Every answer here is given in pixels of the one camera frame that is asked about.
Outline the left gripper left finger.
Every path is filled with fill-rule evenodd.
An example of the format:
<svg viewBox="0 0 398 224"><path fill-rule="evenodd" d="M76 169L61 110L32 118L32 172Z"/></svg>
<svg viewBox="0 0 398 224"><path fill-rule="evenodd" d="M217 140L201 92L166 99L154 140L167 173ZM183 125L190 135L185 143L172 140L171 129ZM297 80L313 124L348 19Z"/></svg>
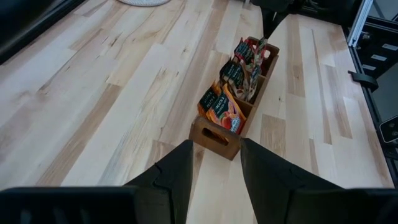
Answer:
<svg viewBox="0 0 398 224"><path fill-rule="evenodd" d="M193 181L193 141L185 140L126 183L134 189L134 224L186 224Z"/></svg>

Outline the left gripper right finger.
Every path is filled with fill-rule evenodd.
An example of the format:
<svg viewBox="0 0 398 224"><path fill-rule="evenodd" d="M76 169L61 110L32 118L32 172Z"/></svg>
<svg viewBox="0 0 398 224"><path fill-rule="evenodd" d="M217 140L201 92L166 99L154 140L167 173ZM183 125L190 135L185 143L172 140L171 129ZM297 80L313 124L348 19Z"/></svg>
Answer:
<svg viewBox="0 0 398 224"><path fill-rule="evenodd" d="M340 188L249 138L241 139L241 164L258 224L287 224L290 198L296 190Z"/></svg>

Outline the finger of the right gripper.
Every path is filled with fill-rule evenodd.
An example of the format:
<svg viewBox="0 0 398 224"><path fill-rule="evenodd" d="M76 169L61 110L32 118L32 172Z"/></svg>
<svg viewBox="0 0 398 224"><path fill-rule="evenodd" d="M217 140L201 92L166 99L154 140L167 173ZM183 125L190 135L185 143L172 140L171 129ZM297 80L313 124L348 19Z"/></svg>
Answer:
<svg viewBox="0 0 398 224"><path fill-rule="evenodd" d="M263 34L264 37L268 39L272 34L274 12L266 8L262 8L261 12L262 12Z"/></svg>
<svg viewBox="0 0 398 224"><path fill-rule="evenodd" d="M289 15L288 12L277 12L272 21L271 34L276 30L278 25Z"/></svg>

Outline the wooden three-compartment organizer box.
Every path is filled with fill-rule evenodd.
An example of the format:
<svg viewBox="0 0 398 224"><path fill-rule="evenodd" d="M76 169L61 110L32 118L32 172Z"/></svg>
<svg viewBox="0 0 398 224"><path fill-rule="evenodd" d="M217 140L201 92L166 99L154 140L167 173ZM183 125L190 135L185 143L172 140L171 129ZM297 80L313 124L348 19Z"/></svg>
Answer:
<svg viewBox="0 0 398 224"><path fill-rule="evenodd" d="M240 139L245 138L254 116L259 107L261 99L264 95L265 89L269 79L274 71L274 67L279 58L279 48L272 44L267 44L267 50L271 53L265 61L263 61L261 68L262 74L259 75L257 90L251 101L244 101L236 99L243 114L247 117L247 121L242 128L240 134L235 134L227 129L217 125L203 116L198 115L191 125L189 139L193 142L217 153L218 155L233 160L241 148Z"/></svg>

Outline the round woven beige mat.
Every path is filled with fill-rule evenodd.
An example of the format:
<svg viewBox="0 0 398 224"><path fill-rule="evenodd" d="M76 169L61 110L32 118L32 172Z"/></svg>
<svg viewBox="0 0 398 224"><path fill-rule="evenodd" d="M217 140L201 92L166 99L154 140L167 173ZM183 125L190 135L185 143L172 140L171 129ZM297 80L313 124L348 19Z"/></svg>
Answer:
<svg viewBox="0 0 398 224"><path fill-rule="evenodd" d="M155 7L167 4L170 0L118 0L121 3L137 7Z"/></svg>

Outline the small silver-edged black device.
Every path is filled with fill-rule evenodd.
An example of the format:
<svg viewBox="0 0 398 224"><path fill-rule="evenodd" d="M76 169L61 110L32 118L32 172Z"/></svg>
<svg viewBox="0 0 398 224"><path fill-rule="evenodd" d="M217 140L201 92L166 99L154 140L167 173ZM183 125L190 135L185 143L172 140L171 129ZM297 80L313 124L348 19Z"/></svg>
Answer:
<svg viewBox="0 0 398 224"><path fill-rule="evenodd" d="M382 122L379 125L379 130L385 143L398 140L398 115Z"/></svg>

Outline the black clamp bracket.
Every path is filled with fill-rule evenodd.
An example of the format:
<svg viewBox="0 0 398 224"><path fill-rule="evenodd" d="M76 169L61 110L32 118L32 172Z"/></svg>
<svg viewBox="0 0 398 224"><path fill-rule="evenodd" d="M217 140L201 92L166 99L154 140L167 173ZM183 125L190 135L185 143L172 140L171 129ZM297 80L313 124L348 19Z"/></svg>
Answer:
<svg viewBox="0 0 398 224"><path fill-rule="evenodd" d="M371 91L375 91L379 88L378 82L375 78L369 75L365 75L363 73L356 73L352 71L348 71L351 75L351 78L354 82L359 83L365 88L369 88Z"/></svg>

